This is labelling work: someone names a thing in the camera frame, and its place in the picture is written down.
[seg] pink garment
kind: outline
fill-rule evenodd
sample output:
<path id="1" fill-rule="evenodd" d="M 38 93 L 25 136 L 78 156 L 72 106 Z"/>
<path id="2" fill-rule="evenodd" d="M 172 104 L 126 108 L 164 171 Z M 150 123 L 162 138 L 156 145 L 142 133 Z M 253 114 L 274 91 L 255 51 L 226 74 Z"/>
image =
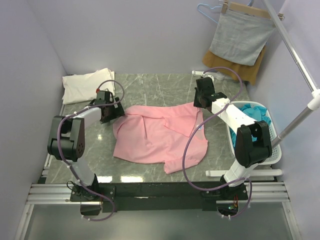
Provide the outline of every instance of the pink garment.
<path id="1" fill-rule="evenodd" d="M 164 163 L 167 174 L 180 171 L 187 141 L 202 121 L 202 111 L 192 102 L 169 107 L 131 106 L 113 124 L 113 156 L 140 164 Z M 185 167 L 197 165 L 207 147 L 202 127 L 189 145 Z"/>

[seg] gray marble surface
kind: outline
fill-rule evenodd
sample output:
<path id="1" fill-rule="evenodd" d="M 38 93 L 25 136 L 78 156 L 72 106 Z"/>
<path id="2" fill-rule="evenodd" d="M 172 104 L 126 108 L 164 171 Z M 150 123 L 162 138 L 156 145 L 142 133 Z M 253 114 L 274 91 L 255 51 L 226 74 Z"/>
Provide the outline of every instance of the gray marble surface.
<path id="1" fill-rule="evenodd" d="M 176 106 L 193 102 L 196 79 L 191 74 L 116 74 L 115 80 L 125 89 L 122 101 L 123 108 L 133 105 Z M 215 79 L 216 92 L 223 92 L 229 98 L 240 89 L 240 84 L 233 80 Z M 121 95 L 116 86 L 117 96 Z M 236 101 L 248 101 L 247 89 L 244 88 Z M 87 102 L 69 104 L 64 107 L 67 115 L 81 110 Z M 203 111 L 203 118 L 211 113 Z M 208 149 L 203 160 L 196 166 L 186 170 L 193 182 L 210 181 L 206 170 L 228 170 L 234 162 L 234 156 L 228 143 L 226 124 L 218 117 L 209 121 L 204 127 L 208 140 Z M 112 124 L 94 123 L 85 130 L 85 158 L 91 170 L 98 176 L 99 182 L 182 182 L 185 181 L 182 171 L 172 174 L 164 172 L 164 164 L 139 164 L 113 157 L 116 139 Z M 259 166 L 267 169 L 270 166 Z M 72 174 L 61 161 L 52 157 L 46 179 L 47 184 L 62 184 L 72 180 Z"/>

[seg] floor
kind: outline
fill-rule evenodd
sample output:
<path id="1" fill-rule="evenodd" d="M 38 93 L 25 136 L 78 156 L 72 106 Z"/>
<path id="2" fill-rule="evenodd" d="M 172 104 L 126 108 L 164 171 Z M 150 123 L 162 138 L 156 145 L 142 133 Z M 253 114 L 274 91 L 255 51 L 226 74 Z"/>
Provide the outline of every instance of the floor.
<path id="1" fill-rule="evenodd" d="M 122 101 L 123 108 L 133 105 L 145 106 L 176 106 L 193 102 L 195 96 L 196 79 L 191 74 L 116 74 L 115 80 L 125 89 Z M 229 98 L 240 89 L 240 84 L 233 80 L 215 80 L 216 92 L 223 92 Z M 116 94 L 121 95 L 116 86 Z M 249 96 L 244 88 L 236 99 L 248 101 Z M 63 114 L 67 115 L 81 110 L 87 102 L 69 104 L 64 107 Z M 211 115 L 203 110 L 203 118 Z M 204 159 L 194 167 L 187 169 L 187 175 L 193 182 L 209 181 L 207 170 L 228 170 L 234 162 L 234 156 L 228 143 L 226 124 L 218 117 L 208 122 L 204 127 L 205 137 L 208 140 L 208 149 Z M 138 164 L 113 157 L 116 139 L 111 124 L 96 122 L 85 132 L 85 158 L 91 170 L 98 176 L 101 183 L 121 182 L 183 182 L 183 173 L 166 174 L 164 165 Z M 64 184 L 72 180 L 72 174 L 61 161 L 51 161 L 46 179 L 47 184 Z M 259 166 L 260 169 L 269 169 L 270 166 Z"/>
<path id="2" fill-rule="evenodd" d="M 81 219 L 78 205 L 36 205 L 26 240 L 292 240 L 281 203 L 252 203 L 228 221 L 214 211 L 119 211 L 101 222 Z"/>

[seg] blue cloth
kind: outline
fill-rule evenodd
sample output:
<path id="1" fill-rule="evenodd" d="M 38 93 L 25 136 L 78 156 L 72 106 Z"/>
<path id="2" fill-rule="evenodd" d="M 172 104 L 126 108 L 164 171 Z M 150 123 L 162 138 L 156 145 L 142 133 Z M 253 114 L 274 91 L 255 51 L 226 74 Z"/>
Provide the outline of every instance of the blue cloth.
<path id="1" fill-rule="evenodd" d="M 243 105 L 243 107 L 238 107 L 238 108 L 247 116 L 257 120 L 258 122 L 265 121 L 268 125 L 271 124 L 270 117 L 266 116 L 267 109 L 263 106 L 251 107 L 250 103 L 247 103 Z M 233 148 L 235 148 L 237 135 L 231 128 L 230 128 L 230 134 L 231 134 Z M 257 138 L 252 137 L 252 141 L 254 142 L 255 140 L 257 140 Z"/>

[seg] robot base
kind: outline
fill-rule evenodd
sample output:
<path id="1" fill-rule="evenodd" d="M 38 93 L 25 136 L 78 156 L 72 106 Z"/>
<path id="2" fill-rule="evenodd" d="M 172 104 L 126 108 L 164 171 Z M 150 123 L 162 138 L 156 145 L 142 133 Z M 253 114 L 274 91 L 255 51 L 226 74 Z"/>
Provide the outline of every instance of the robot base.
<path id="1" fill-rule="evenodd" d="M 195 182 L 200 188 L 214 188 L 224 183 L 223 176 L 221 181 Z M 217 201 L 233 201 L 236 195 L 238 200 L 248 199 L 247 189 L 243 183 L 237 187 L 224 187 L 216 191 L 199 191 L 187 182 L 99 183 L 98 185 L 99 192 L 114 201 L 117 211 L 185 209 L 216 211 Z M 84 203 L 97 202 L 100 199 L 88 198 L 87 194 L 85 191 L 82 191 L 81 195 L 71 194 L 70 201 Z M 81 206 L 81 214 L 85 216 L 96 216 L 100 211 L 100 205 Z M 111 203 L 103 200 L 102 212 L 111 211 Z"/>

